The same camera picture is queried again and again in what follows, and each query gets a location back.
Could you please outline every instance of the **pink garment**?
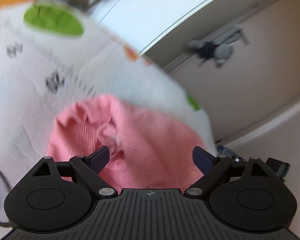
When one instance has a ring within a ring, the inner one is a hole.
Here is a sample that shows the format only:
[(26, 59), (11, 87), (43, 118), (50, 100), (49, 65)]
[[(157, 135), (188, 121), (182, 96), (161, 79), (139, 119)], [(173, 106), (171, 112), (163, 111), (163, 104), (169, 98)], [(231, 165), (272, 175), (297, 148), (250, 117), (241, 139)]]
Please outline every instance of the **pink garment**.
[(189, 187), (202, 173), (192, 150), (203, 147), (198, 135), (174, 118), (138, 108), (111, 95), (79, 101), (60, 113), (48, 155), (67, 161), (110, 148), (110, 161), (99, 176), (122, 188)]

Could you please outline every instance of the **ribbed black plate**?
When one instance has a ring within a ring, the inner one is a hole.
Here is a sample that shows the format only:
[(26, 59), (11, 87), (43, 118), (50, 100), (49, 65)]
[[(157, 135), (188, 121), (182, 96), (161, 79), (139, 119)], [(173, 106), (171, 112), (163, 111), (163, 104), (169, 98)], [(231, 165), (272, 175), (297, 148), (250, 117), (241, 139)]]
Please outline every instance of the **ribbed black plate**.
[(297, 240), (289, 230), (251, 234), (219, 222), (201, 200), (177, 189), (125, 189), (100, 200), (91, 215), (73, 228), (51, 234), (13, 230), (5, 240)]

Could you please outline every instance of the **pink ribbed fabric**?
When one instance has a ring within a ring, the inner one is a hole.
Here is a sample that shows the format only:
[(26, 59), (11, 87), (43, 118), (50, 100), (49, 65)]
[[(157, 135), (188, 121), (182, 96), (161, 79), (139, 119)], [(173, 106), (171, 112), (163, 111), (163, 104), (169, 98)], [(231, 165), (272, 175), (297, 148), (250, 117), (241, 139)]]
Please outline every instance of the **pink ribbed fabric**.
[(174, 118), (131, 106), (111, 95), (79, 101), (60, 113), (48, 155), (67, 161), (110, 148), (110, 161), (99, 174), (118, 192), (122, 188), (181, 188), (202, 176), (192, 149), (198, 135)]

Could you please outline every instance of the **crosshair symbol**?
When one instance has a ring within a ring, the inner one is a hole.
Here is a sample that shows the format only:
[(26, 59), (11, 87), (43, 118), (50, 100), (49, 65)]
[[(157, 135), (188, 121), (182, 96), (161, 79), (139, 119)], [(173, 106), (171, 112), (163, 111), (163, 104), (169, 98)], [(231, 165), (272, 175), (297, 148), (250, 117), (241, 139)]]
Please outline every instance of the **crosshair symbol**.
[(155, 193), (153, 191), (149, 191), (146, 194), (149, 195), (150, 197), (152, 197)]

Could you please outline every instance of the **green spot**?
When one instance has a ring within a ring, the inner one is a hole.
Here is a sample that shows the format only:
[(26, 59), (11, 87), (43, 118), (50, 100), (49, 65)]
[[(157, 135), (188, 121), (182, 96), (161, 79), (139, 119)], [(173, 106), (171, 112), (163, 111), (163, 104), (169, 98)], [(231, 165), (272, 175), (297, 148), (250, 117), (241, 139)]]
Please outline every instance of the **green spot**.
[(35, 4), (25, 13), (23, 20), (32, 27), (64, 35), (81, 36), (82, 24), (66, 7)]
[(195, 101), (191, 96), (187, 95), (187, 99), (188, 99), (189, 104), (192, 106), (192, 108), (195, 112), (198, 112), (201, 110), (198, 102)]

